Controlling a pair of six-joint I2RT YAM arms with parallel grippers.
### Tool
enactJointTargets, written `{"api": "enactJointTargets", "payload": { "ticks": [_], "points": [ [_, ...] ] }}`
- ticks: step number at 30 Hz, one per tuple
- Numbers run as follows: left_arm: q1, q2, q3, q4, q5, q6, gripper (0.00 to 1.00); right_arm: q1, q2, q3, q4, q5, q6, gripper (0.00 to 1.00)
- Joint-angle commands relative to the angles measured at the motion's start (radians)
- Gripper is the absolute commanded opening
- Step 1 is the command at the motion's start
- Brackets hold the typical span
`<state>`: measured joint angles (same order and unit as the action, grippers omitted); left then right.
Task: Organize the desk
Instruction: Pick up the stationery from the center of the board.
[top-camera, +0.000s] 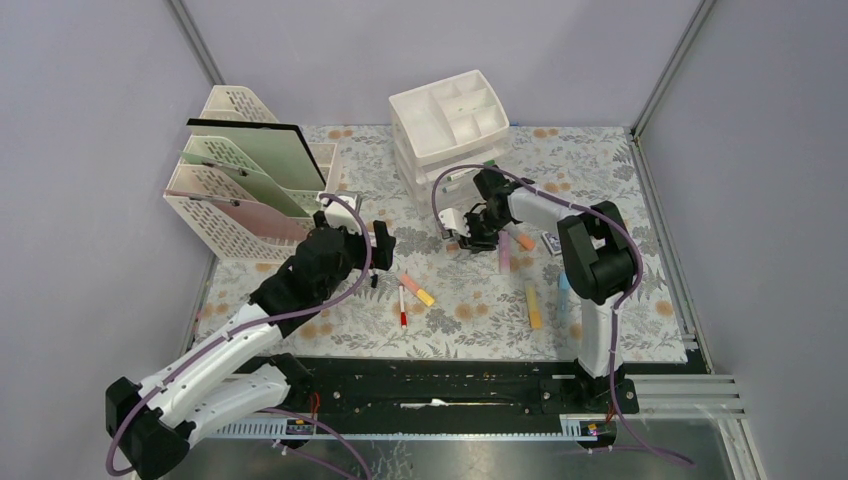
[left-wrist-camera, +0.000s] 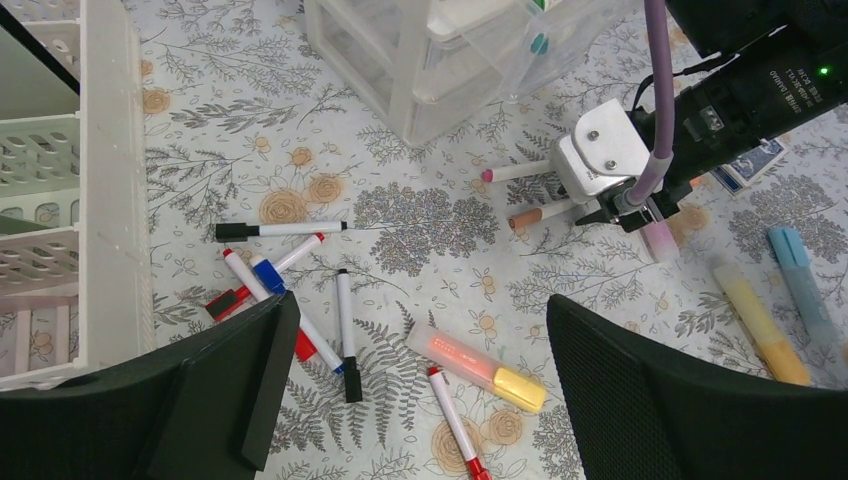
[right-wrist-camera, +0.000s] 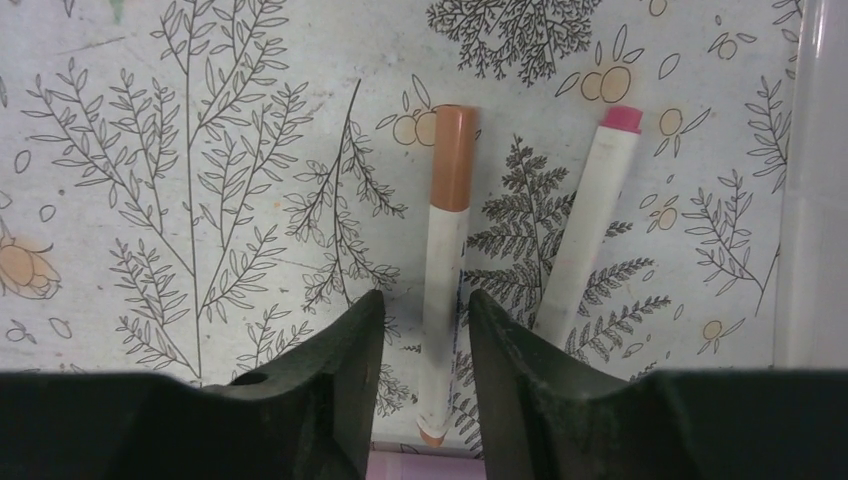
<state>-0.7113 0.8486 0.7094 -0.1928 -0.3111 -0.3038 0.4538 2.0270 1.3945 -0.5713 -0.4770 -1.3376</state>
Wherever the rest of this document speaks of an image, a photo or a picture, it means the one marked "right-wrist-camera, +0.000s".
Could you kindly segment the white plastic drawer organizer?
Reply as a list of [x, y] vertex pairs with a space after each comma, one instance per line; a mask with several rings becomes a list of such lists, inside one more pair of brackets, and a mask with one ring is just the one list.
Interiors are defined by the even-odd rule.
[[804, 7], [775, 307], [778, 369], [847, 366], [847, 4]]

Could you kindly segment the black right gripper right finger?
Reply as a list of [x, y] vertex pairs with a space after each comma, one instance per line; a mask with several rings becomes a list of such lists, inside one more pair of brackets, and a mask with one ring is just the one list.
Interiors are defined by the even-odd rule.
[[469, 327], [491, 479], [843, 479], [843, 370], [655, 370], [627, 382], [485, 291]]

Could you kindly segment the brown capped marker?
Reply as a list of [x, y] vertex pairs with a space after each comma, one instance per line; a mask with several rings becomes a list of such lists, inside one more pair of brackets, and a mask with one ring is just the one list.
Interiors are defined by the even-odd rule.
[[416, 414], [419, 436], [435, 448], [444, 442], [452, 412], [477, 125], [474, 107], [436, 110]]

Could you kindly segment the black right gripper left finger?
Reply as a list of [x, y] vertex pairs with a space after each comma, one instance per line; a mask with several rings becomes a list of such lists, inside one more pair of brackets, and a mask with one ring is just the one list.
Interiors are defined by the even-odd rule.
[[5, 479], [362, 479], [384, 298], [227, 385], [154, 373], [5, 373]]

